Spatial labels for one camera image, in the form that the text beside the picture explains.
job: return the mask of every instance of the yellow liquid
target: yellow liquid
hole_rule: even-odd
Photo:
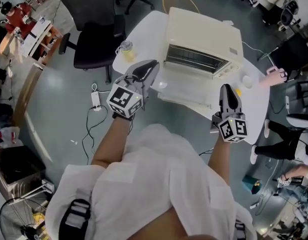
[[[135,59],[135,53],[133,50],[122,51],[122,53],[127,62],[132,62]]]

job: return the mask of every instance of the wrist strap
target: wrist strap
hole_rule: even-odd
[[[134,115],[132,115],[130,118],[127,118],[127,117],[124,117],[123,115],[121,115],[121,114],[119,114],[119,113],[114,112],[114,113],[113,113],[113,119],[115,119],[115,118],[122,118],[122,119],[125,119],[125,120],[131,122],[132,119],[134,118]]]

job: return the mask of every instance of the gray floor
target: gray floor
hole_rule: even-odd
[[[157,10],[163,11],[162,0],[151,0]],[[248,1],[241,0],[193,0],[200,12],[204,15],[218,20],[231,20],[235,27],[241,30],[242,39],[250,46],[265,52],[272,50],[279,44],[277,31],[274,27],[265,27],[262,23],[262,13],[259,8],[252,8]],[[116,8],[117,13],[123,13],[128,1],[121,3]],[[130,15],[126,16],[126,31],[129,33],[132,28],[148,13],[150,7],[137,1],[130,10]],[[76,42],[79,33],[75,28],[71,30],[71,41]],[[257,62],[260,53],[253,51],[244,45],[244,56],[259,68],[263,73],[270,67],[267,60]],[[47,166],[47,177],[56,185],[59,183],[64,168],[68,164],[85,165],[87,158],[84,154],[81,141],[86,135],[86,116],[88,109],[92,106],[90,93],[91,85],[96,82],[98,89],[109,90],[110,86],[104,84],[105,72],[102,69],[91,69],[83,71],[73,67],[74,51],[67,49],[64,55],[55,54],[50,64],[43,71],[33,96],[28,106],[28,114],[33,122],[35,131],[42,140],[50,158],[41,155],[42,160]],[[114,72],[113,79],[119,75]],[[294,85],[289,84],[287,94],[294,96]],[[271,89],[271,101],[274,108],[279,108],[284,103],[284,90],[286,84],[282,84]],[[134,128],[131,138],[135,138],[139,130],[148,124],[160,123],[165,125],[171,132],[180,134],[187,138],[198,153],[208,150],[214,146],[216,135],[209,134],[210,120],[197,114],[196,112],[177,104],[163,102],[157,99],[154,91],[150,92],[150,100],[146,104],[146,110],[137,112],[134,120]],[[101,100],[105,104],[106,94],[101,95]],[[291,102],[291,112],[297,111],[300,105]],[[288,125],[285,119],[286,111],[283,110],[279,115],[274,115],[269,109],[268,116],[279,123]],[[105,111],[91,112],[90,125],[102,120]],[[107,119],[99,127],[92,131],[95,137],[95,146],[101,141],[102,137],[111,124],[111,112]],[[30,134],[24,133],[23,139],[28,142]],[[265,141],[262,134],[258,143],[264,145],[275,143],[279,138],[275,135]],[[90,139],[85,141],[85,147],[92,157]],[[265,167],[266,159],[260,158],[256,165],[252,166],[249,162],[251,145],[240,142],[231,146],[230,164],[230,185],[233,195],[237,202],[244,207],[249,206],[258,199],[258,195],[250,195],[243,187],[241,180],[245,174],[266,181],[271,175],[273,167]],[[203,155],[204,161],[208,161],[209,156]],[[265,229],[274,220],[285,201],[279,197],[272,198],[262,214],[255,216],[255,210],[251,211],[254,217],[254,225],[257,230]]]

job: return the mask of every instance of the teal object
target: teal object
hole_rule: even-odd
[[[258,193],[260,189],[262,188],[262,181],[259,179],[253,178],[249,175],[245,175],[242,182],[243,182],[243,186],[245,187],[245,189],[251,194]]]

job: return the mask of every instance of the oven window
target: oven window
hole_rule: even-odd
[[[169,46],[166,61],[187,65],[212,74],[228,63],[227,60],[177,45]]]

